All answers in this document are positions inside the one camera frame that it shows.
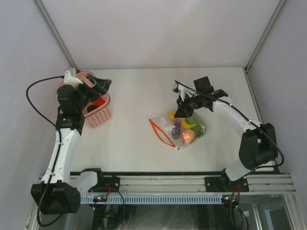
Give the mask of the orange fake fruit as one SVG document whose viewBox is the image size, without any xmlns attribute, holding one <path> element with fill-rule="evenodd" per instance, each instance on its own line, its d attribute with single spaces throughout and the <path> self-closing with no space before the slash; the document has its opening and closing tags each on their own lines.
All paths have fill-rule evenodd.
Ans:
<svg viewBox="0 0 307 230">
<path fill-rule="evenodd" d="M 175 120 L 175 113 L 176 113 L 175 110 L 170 111 L 170 112 L 167 114 L 167 119 L 170 120 L 170 121 L 174 121 L 174 120 Z"/>
</svg>

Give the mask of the yellow fake chili pepper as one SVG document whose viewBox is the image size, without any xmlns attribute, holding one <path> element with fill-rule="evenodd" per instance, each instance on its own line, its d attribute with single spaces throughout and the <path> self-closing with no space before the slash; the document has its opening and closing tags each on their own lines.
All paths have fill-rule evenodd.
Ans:
<svg viewBox="0 0 307 230">
<path fill-rule="evenodd" d="M 185 118 L 181 119 L 181 126 L 184 127 L 185 129 L 192 129 L 195 127 L 197 123 L 189 124 Z"/>
</svg>

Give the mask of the red orange fake pepper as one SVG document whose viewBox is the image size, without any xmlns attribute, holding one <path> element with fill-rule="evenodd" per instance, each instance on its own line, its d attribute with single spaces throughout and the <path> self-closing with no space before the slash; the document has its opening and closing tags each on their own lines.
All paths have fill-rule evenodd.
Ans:
<svg viewBox="0 0 307 230">
<path fill-rule="evenodd" d="M 94 102 L 95 106 L 97 106 L 97 107 L 100 107 L 100 106 L 104 105 L 105 103 L 106 103 L 106 101 L 102 97 Z"/>
</svg>

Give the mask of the purple fake eggplant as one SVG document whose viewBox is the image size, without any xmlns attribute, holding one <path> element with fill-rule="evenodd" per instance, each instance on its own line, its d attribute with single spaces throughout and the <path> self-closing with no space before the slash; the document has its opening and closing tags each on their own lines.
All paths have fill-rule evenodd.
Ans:
<svg viewBox="0 0 307 230">
<path fill-rule="evenodd" d="M 172 138 L 175 140 L 179 139 L 181 134 L 181 119 L 182 118 L 176 118 L 174 120 L 174 127 L 172 128 Z"/>
</svg>

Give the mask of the clear zip top bag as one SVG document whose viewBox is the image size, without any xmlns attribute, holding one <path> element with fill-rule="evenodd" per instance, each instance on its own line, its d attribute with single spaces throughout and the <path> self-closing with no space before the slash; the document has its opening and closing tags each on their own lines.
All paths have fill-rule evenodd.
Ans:
<svg viewBox="0 0 307 230">
<path fill-rule="evenodd" d="M 155 135 L 164 144 L 180 150 L 191 145 L 206 133 L 204 121 L 194 113 L 190 118 L 175 118 L 175 110 L 149 122 Z"/>
</svg>

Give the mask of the orange fake peach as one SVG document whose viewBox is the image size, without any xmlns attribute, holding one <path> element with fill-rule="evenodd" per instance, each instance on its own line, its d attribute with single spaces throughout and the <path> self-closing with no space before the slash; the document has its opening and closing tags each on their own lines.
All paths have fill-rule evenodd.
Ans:
<svg viewBox="0 0 307 230">
<path fill-rule="evenodd" d="M 184 144 L 190 144 L 194 141 L 196 133 L 192 129 L 185 129 L 181 133 L 181 140 Z"/>
</svg>

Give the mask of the green fake lettuce leaf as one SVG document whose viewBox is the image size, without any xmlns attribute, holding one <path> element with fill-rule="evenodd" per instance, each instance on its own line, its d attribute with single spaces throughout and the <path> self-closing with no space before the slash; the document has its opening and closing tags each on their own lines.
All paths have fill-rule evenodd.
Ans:
<svg viewBox="0 0 307 230">
<path fill-rule="evenodd" d="M 192 117 L 190 118 L 190 122 L 192 124 L 195 124 L 192 129 L 196 132 L 196 137 L 201 138 L 206 132 L 206 126 L 204 124 L 204 121 L 196 112 L 194 112 Z"/>
</svg>

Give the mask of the dark purple fake fruit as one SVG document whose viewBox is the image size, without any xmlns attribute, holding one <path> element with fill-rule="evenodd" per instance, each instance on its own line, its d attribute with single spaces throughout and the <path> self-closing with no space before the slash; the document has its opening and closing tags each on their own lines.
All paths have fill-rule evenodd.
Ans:
<svg viewBox="0 0 307 230">
<path fill-rule="evenodd" d="M 95 104 L 91 104 L 91 105 L 87 106 L 86 111 L 87 111 L 87 113 L 90 113 L 90 112 L 94 111 L 96 108 L 97 108 L 97 106 Z"/>
</svg>

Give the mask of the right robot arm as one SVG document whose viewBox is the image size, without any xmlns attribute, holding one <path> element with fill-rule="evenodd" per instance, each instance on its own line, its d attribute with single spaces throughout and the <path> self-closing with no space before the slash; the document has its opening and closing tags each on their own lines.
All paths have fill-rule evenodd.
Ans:
<svg viewBox="0 0 307 230">
<path fill-rule="evenodd" d="M 175 81 L 172 91 L 179 94 L 175 117 L 191 118 L 196 109 L 207 108 L 232 125 L 241 137 L 238 159 L 221 172 L 220 185 L 224 190 L 232 191 L 241 178 L 258 169 L 269 168 L 268 163 L 277 157 L 284 161 L 272 124 L 263 124 L 241 112 L 224 90 L 214 89 L 208 77 L 193 83 L 195 87 L 191 88 Z"/>
</svg>

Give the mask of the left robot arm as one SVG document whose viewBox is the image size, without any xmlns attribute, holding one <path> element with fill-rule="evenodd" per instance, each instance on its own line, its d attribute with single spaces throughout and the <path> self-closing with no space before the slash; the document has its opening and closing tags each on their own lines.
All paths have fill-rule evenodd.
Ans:
<svg viewBox="0 0 307 230">
<path fill-rule="evenodd" d="M 81 197 L 88 190 L 99 192 L 105 187 L 99 168 L 83 170 L 73 182 L 70 175 L 72 158 L 85 122 L 83 111 L 90 102 L 107 94 L 112 81 L 98 79 L 91 73 L 71 76 L 69 71 L 62 79 L 63 85 L 57 90 L 59 106 L 53 153 L 41 182 L 31 187 L 38 214 L 44 215 L 76 213 Z"/>
</svg>

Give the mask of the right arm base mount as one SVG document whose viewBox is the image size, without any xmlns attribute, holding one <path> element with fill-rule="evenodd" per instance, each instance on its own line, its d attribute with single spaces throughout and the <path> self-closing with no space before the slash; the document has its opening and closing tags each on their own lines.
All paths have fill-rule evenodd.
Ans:
<svg viewBox="0 0 307 230">
<path fill-rule="evenodd" d="M 221 175 L 205 177 L 204 178 L 206 192 L 217 193 L 217 192 L 232 192 L 234 189 L 240 188 L 241 192 L 249 192 L 249 185 L 246 178 L 241 177 L 237 180 L 231 181 L 225 172 L 222 170 Z"/>
</svg>

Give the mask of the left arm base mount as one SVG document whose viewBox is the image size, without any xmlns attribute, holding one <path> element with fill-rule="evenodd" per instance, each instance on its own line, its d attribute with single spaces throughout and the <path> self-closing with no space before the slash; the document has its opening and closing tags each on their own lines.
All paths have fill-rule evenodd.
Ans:
<svg viewBox="0 0 307 230">
<path fill-rule="evenodd" d="M 116 190 L 120 188 L 120 178 L 117 176 L 103 177 L 98 179 L 98 183 L 92 187 L 93 192 L 107 193 L 108 191 Z"/>
</svg>

